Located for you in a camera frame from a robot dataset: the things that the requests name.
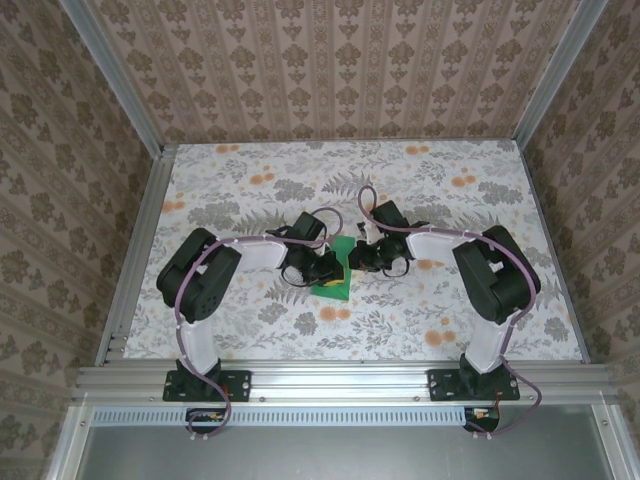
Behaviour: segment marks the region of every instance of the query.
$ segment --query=floral patterned surface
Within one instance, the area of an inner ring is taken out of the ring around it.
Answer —
[[[194,228],[259,234],[330,205],[344,215],[343,233],[357,237],[355,197],[365,184],[411,222],[506,226],[542,281],[508,356],[580,358],[523,165],[507,140],[180,146],[125,357],[175,357],[175,318],[155,281]],[[330,214],[322,218],[336,227]],[[421,260],[399,279],[354,272],[348,302],[290,287],[276,271],[244,272],[214,315],[224,358],[441,360],[464,350],[476,314],[455,267]]]

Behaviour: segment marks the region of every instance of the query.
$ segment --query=wire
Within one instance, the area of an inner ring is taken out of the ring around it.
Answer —
[[[533,405],[531,406],[531,408],[529,408],[529,410],[527,410],[526,413],[524,413],[521,417],[519,417],[515,422],[513,422],[512,424],[500,428],[494,432],[492,432],[491,434],[489,432],[487,432],[486,430],[484,430],[483,428],[479,427],[478,425],[472,424],[471,422],[468,422],[469,425],[471,425],[474,428],[477,428],[480,432],[484,433],[487,438],[490,438],[491,436],[496,436],[496,435],[501,435],[503,433],[508,432],[509,430],[512,430],[513,428],[515,428],[516,426],[520,425],[521,423],[523,423],[524,421],[527,420],[527,418],[529,418],[533,412],[538,408],[538,406],[540,405],[540,402],[542,401],[542,392],[540,391],[540,389],[534,385],[532,382],[530,382],[529,380],[527,380],[526,378],[524,378],[522,375],[520,375],[518,372],[516,372],[513,367],[511,367],[511,365],[509,365],[509,362],[507,361],[507,359],[505,358],[505,353],[507,351],[507,347],[509,345],[509,340],[511,340],[511,336],[513,335],[513,329],[516,325],[516,323],[518,323],[527,313],[529,313],[529,311],[534,307],[535,303],[536,303],[536,286],[535,283],[533,281],[533,278],[531,277],[531,274],[529,273],[529,271],[527,270],[527,268],[524,266],[524,264],[520,261],[520,259],[513,253],[511,252],[508,248],[504,247],[503,245],[501,245],[500,243],[496,242],[495,240],[491,240],[490,238],[484,237],[482,234],[480,233],[474,233],[474,232],[469,232],[467,230],[455,230],[455,229],[450,229],[450,228],[439,228],[439,227],[433,227],[431,225],[428,226],[424,226],[424,227],[409,227],[409,228],[401,228],[401,227],[392,227],[389,225],[385,225],[384,223],[378,222],[375,218],[373,218],[373,215],[371,215],[369,212],[367,212],[367,209],[364,208],[364,205],[362,204],[362,194],[365,191],[370,191],[373,194],[373,205],[375,208],[378,196],[377,193],[375,191],[375,189],[370,186],[370,185],[365,185],[362,188],[360,188],[360,190],[358,191],[358,208],[360,209],[360,211],[362,212],[362,214],[365,216],[365,218],[367,220],[369,220],[371,223],[373,223],[374,225],[376,225],[379,228],[383,228],[385,230],[389,230],[392,232],[402,232],[402,233],[415,233],[415,232],[433,232],[433,233],[441,233],[444,235],[449,235],[449,236],[453,236],[453,237],[468,237],[468,238],[473,238],[475,240],[480,240],[481,242],[484,242],[486,244],[488,244],[490,247],[493,247],[494,249],[502,252],[504,255],[506,255],[506,257],[511,260],[511,262],[513,262],[513,264],[518,267],[518,269],[522,272],[522,274],[524,275],[524,278],[527,282],[527,286],[529,287],[529,303],[527,304],[526,307],[524,307],[522,310],[520,310],[520,312],[518,312],[518,314],[516,314],[513,319],[509,322],[509,327],[507,329],[507,332],[504,336],[504,339],[502,341],[502,345],[500,346],[500,361],[502,363],[502,365],[505,366],[505,368],[509,371],[509,373],[511,373],[514,377],[516,377],[517,379],[521,380],[523,383],[525,383],[526,385],[528,385],[529,387],[531,387],[531,389],[533,391],[536,392],[537,398],[535,400],[535,402],[533,403]]]
[[[204,250],[200,256],[197,258],[197,260],[195,262],[193,262],[193,265],[191,265],[191,268],[189,269],[189,271],[187,272],[187,274],[184,277],[184,280],[182,280],[182,283],[180,284],[180,288],[178,289],[178,293],[176,295],[176,302],[175,302],[175,306],[174,306],[174,313],[176,316],[176,321],[177,321],[177,325],[176,325],[176,339],[178,341],[178,348],[180,349],[180,354],[182,355],[181,360],[183,362],[183,364],[187,367],[187,369],[199,380],[202,380],[203,382],[205,382],[208,385],[211,385],[213,387],[213,389],[218,392],[218,394],[220,395],[220,397],[222,398],[222,400],[224,401],[225,404],[225,416],[222,419],[222,422],[220,423],[220,425],[218,425],[218,428],[216,428],[213,432],[211,432],[210,435],[207,435],[207,438],[210,436],[214,436],[214,435],[218,435],[223,429],[224,427],[229,423],[229,420],[231,419],[231,400],[229,400],[229,396],[224,392],[224,390],[222,390],[222,388],[220,388],[220,385],[218,385],[216,382],[214,382],[213,380],[205,377],[202,373],[200,373],[196,367],[193,365],[193,363],[191,362],[191,360],[189,359],[188,355],[187,355],[187,351],[186,348],[184,346],[184,342],[182,340],[182,335],[180,334],[180,329],[182,328],[182,325],[185,323],[185,319],[182,317],[181,313],[180,313],[180,306],[182,304],[182,297],[184,296],[184,292],[187,289],[187,285],[189,285],[189,282],[191,281],[191,279],[193,278],[193,276],[196,273],[196,270],[198,269],[198,267],[200,265],[202,265],[204,263],[204,261],[207,259],[207,257],[209,255],[211,255],[211,252],[213,252],[216,248],[219,248],[223,245],[227,245],[229,243],[240,243],[240,242],[255,242],[255,241],[271,241],[271,242],[278,242],[278,243],[294,243],[294,244],[299,244],[299,245],[308,245],[308,246],[313,246],[316,244],[324,244],[324,243],[331,243],[335,237],[338,236],[338,234],[340,234],[340,232],[342,231],[342,227],[344,226],[344,219],[342,218],[342,214],[336,210],[333,207],[321,207],[318,208],[316,210],[314,210],[311,215],[315,215],[316,213],[319,212],[324,212],[324,211],[328,211],[328,212],[333,212],[336,214],[336,216],[338,217],[338,228],[336,229],[335,233],[332,233],[331,235],[329,235],[327,238],[323,238],[322,240],[296,240],[293,238],[282,238],[282,237],[274,237],[274,236],[269,236],[269,235],[260,235],[260,236],[251,236],[251,237],[238,237],[238,238],[225,238],[222,240],[218,240],[217,242],[213,243],[212,245],[210,245],[209,247],[207,247],[206,250]],[[191,420],[189,422],[188,425],[188,430],[189,433],[191,433],[192,437],[200,437],[200,438],[204,438],[204,435],[200,435],[197,434],[196,432],[193,431],[193,429],[191,428],[193,421]]]

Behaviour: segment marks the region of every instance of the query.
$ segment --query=green block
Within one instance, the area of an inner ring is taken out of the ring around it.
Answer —
[[[314,285],[311,287],[311,295],[318,297],[335,298],[336,300],[349,300],[349,289],[351,288],[351,270],[349,269],[349,254],[356,245],[353,237],[339,236],[333,242],[331,250],[336,252],[336,258],[344,267],[344,282],[331,287],[321,287]]]

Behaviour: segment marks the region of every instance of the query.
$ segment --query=patterned wallpaper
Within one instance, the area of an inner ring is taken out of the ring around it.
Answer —
[[[89,0],[165,142],[510,137],[577,0]]]
[[[640,2],[611,0],[525,156],[590,352],[640,447]]]
[[[0,478],[45,471],[149,167],[57,1],[0,2]]]

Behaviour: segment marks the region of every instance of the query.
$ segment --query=table surface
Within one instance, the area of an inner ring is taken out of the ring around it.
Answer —
[[[582,358],[523,163],[508,140],[181,145],[125,358],[176,358],[175,317],[155,281],[194,228],[255,235],[328,205],[343,214],[343,234],[358,237],[356,193],[364,184],[410,222],[473,231],[504,225],[542,282],[507,357]],[[336,219],[321,215],[333,231]],[[457,268],[421,260],[398,279],[353,272],[348,302],[291,287],[278,271],[243,272],[214,316],[227,359],[447,360],[464,351],[477,314]]]

